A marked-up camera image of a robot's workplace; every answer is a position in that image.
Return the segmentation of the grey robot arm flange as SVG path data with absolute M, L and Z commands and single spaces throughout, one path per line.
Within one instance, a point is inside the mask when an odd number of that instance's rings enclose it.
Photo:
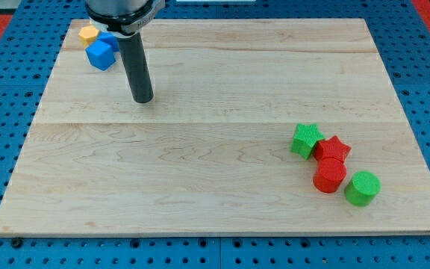
M 164 0 L 86 0 L 85 8 L 97 29 L 127 38 L 148 25 L 165 4 Z

